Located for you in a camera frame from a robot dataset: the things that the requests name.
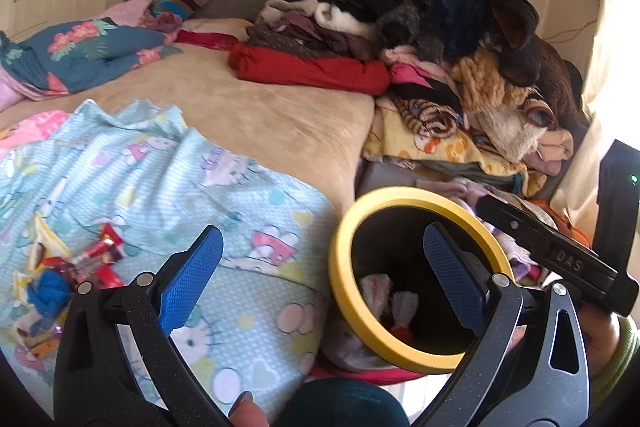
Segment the left hand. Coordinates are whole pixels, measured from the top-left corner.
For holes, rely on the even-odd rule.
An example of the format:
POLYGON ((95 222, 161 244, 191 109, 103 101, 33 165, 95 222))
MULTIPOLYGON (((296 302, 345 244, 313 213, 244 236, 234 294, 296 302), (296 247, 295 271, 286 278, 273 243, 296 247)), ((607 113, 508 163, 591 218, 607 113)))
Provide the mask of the left hand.
POLYGON ((229 410, 229 421, 234 427, 268 427, 266 414, 254 402, 253 395, 243 391, 229 410))

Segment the right hand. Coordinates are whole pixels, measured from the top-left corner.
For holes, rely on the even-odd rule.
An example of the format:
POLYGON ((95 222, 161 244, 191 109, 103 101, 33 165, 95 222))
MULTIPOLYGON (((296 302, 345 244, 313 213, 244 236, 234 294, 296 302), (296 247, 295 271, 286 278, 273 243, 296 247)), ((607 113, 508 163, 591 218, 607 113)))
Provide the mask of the right hand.
POLYGON ((583 303, 577 311, 585 335, 589 374, 596 377, 611 362, 620 342, 620 321, 613 313, 583 303))

